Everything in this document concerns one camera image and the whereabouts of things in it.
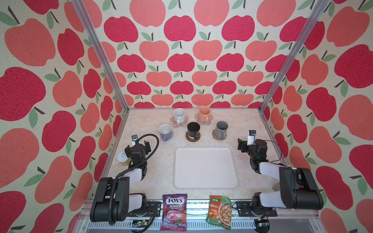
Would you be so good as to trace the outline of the grey mug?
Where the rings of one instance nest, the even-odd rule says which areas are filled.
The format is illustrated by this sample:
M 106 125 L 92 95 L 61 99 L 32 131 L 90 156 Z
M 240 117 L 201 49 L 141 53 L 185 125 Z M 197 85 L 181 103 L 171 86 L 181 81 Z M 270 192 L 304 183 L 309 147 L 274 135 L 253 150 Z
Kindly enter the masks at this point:
M 216 124 L 216 129 L 217 130 L 222 130 L 222 131 L 224 130 L 227 133 L 228 123 L 225 122 L 225 121 L 218 121 L 217 124 Z

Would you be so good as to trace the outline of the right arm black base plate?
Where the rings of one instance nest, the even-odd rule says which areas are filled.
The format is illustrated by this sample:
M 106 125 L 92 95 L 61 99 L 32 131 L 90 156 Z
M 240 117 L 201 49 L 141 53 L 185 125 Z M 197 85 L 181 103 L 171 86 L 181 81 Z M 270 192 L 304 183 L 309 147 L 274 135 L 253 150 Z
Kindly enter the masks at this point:
M 233 204 L 240 217 L 276 217 L 277 211 L 273 207 L 264 207 L 258 201 L 239 201 Z

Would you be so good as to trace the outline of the lavender mug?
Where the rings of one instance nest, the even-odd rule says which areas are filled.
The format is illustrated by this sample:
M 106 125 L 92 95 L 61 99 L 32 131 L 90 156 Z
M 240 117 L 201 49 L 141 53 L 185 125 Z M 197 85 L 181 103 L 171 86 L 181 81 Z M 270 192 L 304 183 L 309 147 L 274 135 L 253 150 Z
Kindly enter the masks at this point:
M 162 134 L 167 134 L 169 131 L 172 130 L 172 127 L 171 125 L 169 124 L 162 124 L 160 127 L 159 127 L 159 133 L 162 133 Z

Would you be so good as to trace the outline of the black mug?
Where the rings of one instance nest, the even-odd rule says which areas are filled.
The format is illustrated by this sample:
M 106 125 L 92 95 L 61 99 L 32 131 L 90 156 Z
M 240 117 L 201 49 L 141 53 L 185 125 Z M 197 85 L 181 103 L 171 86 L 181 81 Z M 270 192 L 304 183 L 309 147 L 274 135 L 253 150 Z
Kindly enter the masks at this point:
M 190 140 L 197 141 L 200 137 L 200 124 L 197 122 L 191 122 L 187 125 L 187 138 Z

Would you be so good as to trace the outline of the round brown wooden coaster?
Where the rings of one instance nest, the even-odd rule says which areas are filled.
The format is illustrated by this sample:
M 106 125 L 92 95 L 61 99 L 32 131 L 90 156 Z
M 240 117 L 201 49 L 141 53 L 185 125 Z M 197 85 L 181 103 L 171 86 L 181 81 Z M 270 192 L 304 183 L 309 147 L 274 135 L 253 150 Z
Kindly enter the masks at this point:
M 197 135 L 197 139 L 195 139 L 194 137 L 190 137 L 189 133 L 186 132 L 186 139 L 187 139 L 189 142 L 198 142 L 198 141 L 201 139 L 201 133 L 198 133 L 198 135 Z

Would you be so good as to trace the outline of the round grey coaster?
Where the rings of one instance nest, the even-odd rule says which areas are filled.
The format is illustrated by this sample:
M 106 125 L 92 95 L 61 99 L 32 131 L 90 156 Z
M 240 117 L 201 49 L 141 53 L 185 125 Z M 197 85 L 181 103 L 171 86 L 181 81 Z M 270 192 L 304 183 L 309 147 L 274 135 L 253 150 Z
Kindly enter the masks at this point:
M 160 139 L 163 141 L 163 142 L 168 142 L 168 141 L 171 141 L 174 137 L 174 132 L 173 130 L 169 131 L 167 134 L 162 134 L 160 133 Z

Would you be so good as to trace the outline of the white mug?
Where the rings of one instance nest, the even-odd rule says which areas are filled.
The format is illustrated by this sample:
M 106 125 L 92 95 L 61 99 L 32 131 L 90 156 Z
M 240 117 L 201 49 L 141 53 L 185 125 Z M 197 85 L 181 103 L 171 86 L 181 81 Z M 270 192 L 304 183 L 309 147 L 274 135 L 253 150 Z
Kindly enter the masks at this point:
M 174 120 L 177 125 L 181 125 L 186 121 L 186 111 L 182 108 L 175 109 Z

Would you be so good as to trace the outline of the pink flower silicone coaster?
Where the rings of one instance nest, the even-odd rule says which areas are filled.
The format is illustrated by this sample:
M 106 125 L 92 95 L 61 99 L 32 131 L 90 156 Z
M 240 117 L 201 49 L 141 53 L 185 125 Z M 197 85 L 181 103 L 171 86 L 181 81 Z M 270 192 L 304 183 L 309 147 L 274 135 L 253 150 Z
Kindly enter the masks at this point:
M 211 125 L 214 116 L 210 115 L 210 117 L 208 118 L 208 121 L 202 121 L 202 120 L 200 120 L 198 114 L 195 114 L 194 118 L 196 119 L 196 122 L 199 123 L 200 125 Z

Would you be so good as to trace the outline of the round woven rattan coaster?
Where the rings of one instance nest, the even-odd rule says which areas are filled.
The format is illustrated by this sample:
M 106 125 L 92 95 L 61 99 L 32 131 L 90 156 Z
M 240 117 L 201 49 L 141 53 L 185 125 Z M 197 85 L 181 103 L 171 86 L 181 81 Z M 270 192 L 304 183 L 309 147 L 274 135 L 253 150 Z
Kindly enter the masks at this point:
M 227 138 L 227 133 L 226 131 L 222 131 L 222 130 L 217 130 L 217 129 L 214 129 L 212 131 L 212 137 L 217 140 L 217 141 L 223 141 L 223 140 L 226 140 Z

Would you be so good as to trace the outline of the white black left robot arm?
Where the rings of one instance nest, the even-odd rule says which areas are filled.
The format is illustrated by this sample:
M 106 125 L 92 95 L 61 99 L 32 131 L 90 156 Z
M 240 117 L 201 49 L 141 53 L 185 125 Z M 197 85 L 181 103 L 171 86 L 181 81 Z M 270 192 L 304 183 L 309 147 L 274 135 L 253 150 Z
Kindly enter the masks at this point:
M 131 211 L 144 206 L 145 195 L 130 194 L 130 187 L 145 177 L 146 156 L 150 152 L 150 144 L 147 141 L 125 149 L 125 155 L 132 159 L 132 164 L 127 171 L 121 172 L 115 178 L 104 177 L 99 180 L 90 211 L 91 222 L 108 222 L 114 225 L 124 221 Z

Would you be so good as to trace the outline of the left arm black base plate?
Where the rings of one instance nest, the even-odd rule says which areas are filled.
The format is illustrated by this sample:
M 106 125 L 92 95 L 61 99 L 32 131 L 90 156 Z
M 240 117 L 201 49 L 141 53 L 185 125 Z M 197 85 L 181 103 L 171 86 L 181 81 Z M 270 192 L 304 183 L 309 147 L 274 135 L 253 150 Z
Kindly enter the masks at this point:
M 142 203 L 142 206 L 138 210 L 134 210 L 127 214 L 130 217 L 160 217 L 161 213 L 161 202 L 146 201 Z

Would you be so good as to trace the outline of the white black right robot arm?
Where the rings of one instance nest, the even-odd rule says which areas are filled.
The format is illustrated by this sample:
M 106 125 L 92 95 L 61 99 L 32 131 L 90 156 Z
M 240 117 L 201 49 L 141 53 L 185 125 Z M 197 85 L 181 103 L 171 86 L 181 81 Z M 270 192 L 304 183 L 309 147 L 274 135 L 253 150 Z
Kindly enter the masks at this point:
M 258 192 L 252 198 L 253 210 L 273 208 L 321 210 L 324 203 L 310 169 L 292 168 L 267 160 L 267 141 L 238 139 L 238 150 L 250 156 L 252 170 L 279 181 L 279 189 L 270 193 Z

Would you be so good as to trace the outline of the orange pink mug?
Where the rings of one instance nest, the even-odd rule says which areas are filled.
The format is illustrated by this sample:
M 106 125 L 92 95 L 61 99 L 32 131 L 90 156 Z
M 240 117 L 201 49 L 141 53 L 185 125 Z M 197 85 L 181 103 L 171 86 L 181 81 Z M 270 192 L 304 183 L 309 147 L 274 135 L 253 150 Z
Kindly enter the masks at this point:
M 208 118 L 210 117 L 211 115 L 211 110 L 208 108 L 208 107 L 201 107 L 199 109 L 199 119 L 202 120 L 202 121 L 208 121 Z

